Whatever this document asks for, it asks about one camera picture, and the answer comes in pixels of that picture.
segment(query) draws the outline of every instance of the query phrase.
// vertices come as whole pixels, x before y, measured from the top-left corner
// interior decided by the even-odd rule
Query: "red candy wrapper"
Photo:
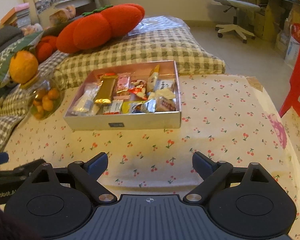
[[[146,96],[146,81],[138,79],[133,80],[131,82],[135,87],[128,89],[128,91],[132,94],[135,94],[137,97],[141,98],[142,100],[147,100],[148,97]]]

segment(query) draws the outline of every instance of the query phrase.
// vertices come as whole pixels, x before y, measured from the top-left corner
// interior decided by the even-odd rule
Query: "plastic bowl of oranges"
[[[44,80],[33,92],[31,114],[43,120],[53,114],[61,105],[63,93],[51,80]]]

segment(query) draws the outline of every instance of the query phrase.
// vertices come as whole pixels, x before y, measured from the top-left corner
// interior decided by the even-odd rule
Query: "silver bolt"
[[[201,196],[199,194],[189,194],[186,196],[186,199],[191,202],[197,202],[201,199]]]
[[[103,202],[109,202],[114,199],[114,195],[112,194],[102,194],[99,196],[99,200]]]

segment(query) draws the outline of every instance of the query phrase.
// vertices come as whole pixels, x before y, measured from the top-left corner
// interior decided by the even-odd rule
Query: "open cardboard box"
[[[95,116],[76,116],[70,113],[77,100],[83,95],[84,87],[87,83],[97,80],[98,75],[106,73],[131,73],[131,79],[148,80],[151,70],[155,66],[160,65],[159,79],[174,79],[176,95],[176,111],[173,112],[157,112],[157,113],[140,113],[140,114],[111,114]],[[130,100],[141,101],[141,99],[131,95]],[[136,129],[171,129],[180,128],[181,125],[181,103],[180,103],[180,85],[178,79],[178,71],[176,62],[156,61],[147,63],[130,64],[104,69],[96,69],[89,73],[86,80],[79,88],[77,94],[72,100],[64,120],[72,130],[136,130]]]

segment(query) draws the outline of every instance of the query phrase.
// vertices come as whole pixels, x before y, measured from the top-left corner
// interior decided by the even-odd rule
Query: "black circular cover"
[[[51,183],[33,183],[16,192],[4,211],[44,238],[65,235],[86,222],[92,206],[82,192]]]
[[[296,207],[283,190],[269,190],[263,187],[265,184],[240,184],[215,194],[208,204],[214,222],[231,234],[247,238],[287,233],[295,220]]]

